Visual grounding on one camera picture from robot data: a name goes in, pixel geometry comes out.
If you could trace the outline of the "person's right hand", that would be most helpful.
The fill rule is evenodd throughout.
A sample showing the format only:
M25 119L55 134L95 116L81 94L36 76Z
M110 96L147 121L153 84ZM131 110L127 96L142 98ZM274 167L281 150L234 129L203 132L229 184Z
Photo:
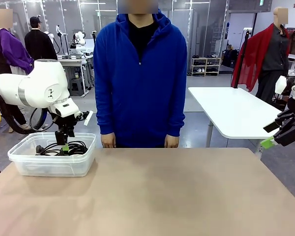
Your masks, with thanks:
M114 133L101 134L101 144L103 148L116 148L116 137Z

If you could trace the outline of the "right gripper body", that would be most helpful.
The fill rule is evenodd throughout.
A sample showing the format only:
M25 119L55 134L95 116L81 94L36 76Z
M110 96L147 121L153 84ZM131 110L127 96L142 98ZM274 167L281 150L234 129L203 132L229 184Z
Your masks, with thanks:
M275 122L279 130L273 135L274 141L285 147L295 142L295 99L288 99L287 110L277 115Z

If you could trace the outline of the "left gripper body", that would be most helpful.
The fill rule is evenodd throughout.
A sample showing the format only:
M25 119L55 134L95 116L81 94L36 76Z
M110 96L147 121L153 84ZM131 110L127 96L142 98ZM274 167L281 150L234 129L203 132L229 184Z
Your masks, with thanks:
M74 115L67 117L60 117L58 115L51 115L54 124L58 126L58 130L74 130L74 126L77 124L77 120Z

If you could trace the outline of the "person's left hand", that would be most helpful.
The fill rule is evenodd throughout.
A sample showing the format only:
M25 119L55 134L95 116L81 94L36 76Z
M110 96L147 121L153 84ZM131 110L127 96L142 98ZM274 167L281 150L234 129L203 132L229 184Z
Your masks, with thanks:
M164 148L177 148L179 145L179 137L166 135Z

